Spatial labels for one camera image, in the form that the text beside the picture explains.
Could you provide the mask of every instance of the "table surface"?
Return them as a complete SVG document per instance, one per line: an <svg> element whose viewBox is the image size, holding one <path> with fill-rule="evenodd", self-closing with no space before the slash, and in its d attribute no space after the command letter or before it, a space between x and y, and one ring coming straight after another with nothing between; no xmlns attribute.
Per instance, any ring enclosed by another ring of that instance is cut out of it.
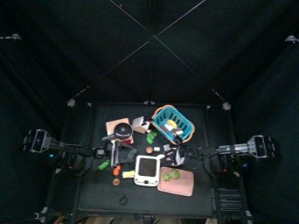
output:
<svg viewBox="0 0 299 224"><path fill-rule="evenodd" d="M151 117L156 106L92 104L92 106L79 105L69 109L61 141L65 143L88 144L100 146L104 143L100 138L107 135L108 121L128 118L130 122L140 116ZM223 144L234 144L234 134L230 121L230 112L222 107L176 106L176 109L187 117L195 126L195 133L186 143L188 149L216 147ZM146 135L134 134L135 142L132 146L139 154L146 154L146 147L160 147L168 144L168 140L162 135L152 144L146 141ZM124 156L130 150L123 149ZM208 155L211 150L200 149L199 153ZM211 217L211 178L202 168L202 161L190 159L178 168L192 172L194 189L191 197L160 192L156 187L136 185L131 178L120 179L122 184L112 186L112 169L98 170L98 166L107 160L94 159L91 169L82 178L79 186L79 201L76 209L79 212L90 214L156 214L176 215L183 217ZM132 171L135 164L124 164L122 171ZM126 196L127 204L119 203Z"/></svg>

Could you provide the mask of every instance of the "yellow object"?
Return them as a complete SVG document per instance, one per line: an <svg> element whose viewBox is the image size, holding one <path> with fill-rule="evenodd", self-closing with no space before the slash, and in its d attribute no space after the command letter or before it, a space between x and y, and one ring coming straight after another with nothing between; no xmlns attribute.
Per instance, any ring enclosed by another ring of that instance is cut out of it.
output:
<svg viewBox="0 0 299 224"><path fill-rule="evenodd" d="M123 179L130 179L136 175L135 171L123 171Z"/></svg>
<svg viewBox="0 0 299 224"><path fill-rule="evenodd" d="M178 129L178 124L176 124L176 122L175 122L174 120L168 120L166 123L167 123L168 125L172 125L172 127L174 127L175 129Z"/></svg>

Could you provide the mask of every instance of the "teal basket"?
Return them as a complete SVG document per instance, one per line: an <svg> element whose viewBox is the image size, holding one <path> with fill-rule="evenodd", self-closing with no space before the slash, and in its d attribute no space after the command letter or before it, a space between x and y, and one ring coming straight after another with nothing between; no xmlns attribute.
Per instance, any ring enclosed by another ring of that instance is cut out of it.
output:
<svg viewBox="0 0 299 224"><path fill-rule="evenodd" d="M174 120L178 125L178 130L182 130L183 133L180 138L183 142L188 142L192 139L192 133L195 131L195 127L191 121L183 116L183 114L178 111L178 109L172 105L164 105L154 112L154 126L159 129L167 139L175 144L174 141L174 133L168 131L164 127L166 122L168 120Z"/></svg>

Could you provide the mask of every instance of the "metal rod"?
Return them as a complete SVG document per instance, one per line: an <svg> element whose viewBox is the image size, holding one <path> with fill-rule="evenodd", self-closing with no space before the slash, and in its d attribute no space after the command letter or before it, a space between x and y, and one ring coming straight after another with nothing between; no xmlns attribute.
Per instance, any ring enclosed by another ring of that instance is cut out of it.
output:
<svg viewBox="0 0 299 224"><path fill-rule="evenodd" d="M220 96L219 92L215 89L212 89L211 91L223 100L223 102L227 102L226 99Z"/></svg>
<svg viewBox="0 0 299 224"><path fill-rule="evenodd" d="M130 18L144 28L144 30L147 31L147 32L150 32L148 30L147 30L147 28L142 25L142 23L139 23L139 21L128 14L128 12L123 9L123 7L122 6L119 6L118 5L118 3L114 1L114 0L110 0L110 2L130 16Z"/></svg>
<svg viewBox="0 0 299 224"><path fill-rule="evenodd" d="M96 80L94 81L92 84L98 83L100 81L100 79L108 74L112 72L112 70L150 43L150 41L144 42L118 63L116 65L110 68L110 70L102 74L100 77L96 78ZM90 86L86 86L80 91L79 93L76 93L72 98L69 98L69 101L74 100L76 97L79 97L88 89L91 88L91 85Z"/></svg>
<svg viewBox="0 0 299 224"><path fill-rule="evenodd" d="M172 55L175 56L175 58L186 65L186 67L190 69L190 71L192 72L192 74L198 75L195 73L195 71L191 69L191 67L187 65L187 63L180 59L180 57L175 54L175 52L171 50L171 48L166 45L166 43L156 36L154 36L154 37L162 43L162 45L166 47L166 49L172 53Z"/></svg>
<svg viewBox="0 0 299 224"><path fill-rule="evenodd" d="M151 35L154 33L154 14L155 14L155 0L150 0L150 6L148 6L148 13L150 13L150 32ZM150 42L148 47L148 63L147 63L147 76L148 76L148 93L147 93L147 99L148 104L151 105L151 101L154 99L154 63L155 63L155 51L154 51L154 41Z"/></svg>
<svg viewBox="0 0 299 224"><path fill-rule="evenodd" d="M200 1L155 36L163 34L204 2L206 0Z"/></svg>

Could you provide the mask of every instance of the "white tablet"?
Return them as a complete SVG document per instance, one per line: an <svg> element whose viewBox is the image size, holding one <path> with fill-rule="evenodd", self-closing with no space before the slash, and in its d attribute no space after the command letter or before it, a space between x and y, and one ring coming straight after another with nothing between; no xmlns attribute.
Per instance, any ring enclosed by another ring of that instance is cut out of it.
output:
<svg viewBox="0 0 299 224"><path fill-rule="evenodd" d="M158 186L160 177L160 160L164 155L156 157L136 156L135 183L139 186Z"/></svg>

